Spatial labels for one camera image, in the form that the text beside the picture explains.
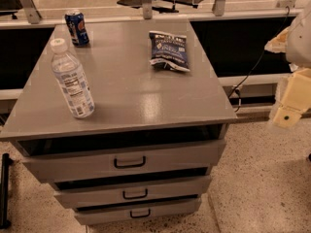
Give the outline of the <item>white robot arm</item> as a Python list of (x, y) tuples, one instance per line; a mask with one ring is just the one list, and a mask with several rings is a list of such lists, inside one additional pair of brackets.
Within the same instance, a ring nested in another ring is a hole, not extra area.
[(272, 125), (289, 129), (311, 108), (311, 3), (264, 49), (283, 52), (290, 63), (292, 73), (278, 82), (269, 115)]

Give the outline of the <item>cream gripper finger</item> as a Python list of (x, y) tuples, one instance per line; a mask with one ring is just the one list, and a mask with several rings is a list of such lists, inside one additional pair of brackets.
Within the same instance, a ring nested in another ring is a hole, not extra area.
[(286, 52), (289, 28), (283, 29), (277, 36), (269, 40), (264, 49), (273, 53)]
[(281, 128), (292, 128), (301, 116), (301, 111), (282, 104), (275, 104), (271, 109), (271, 123)]

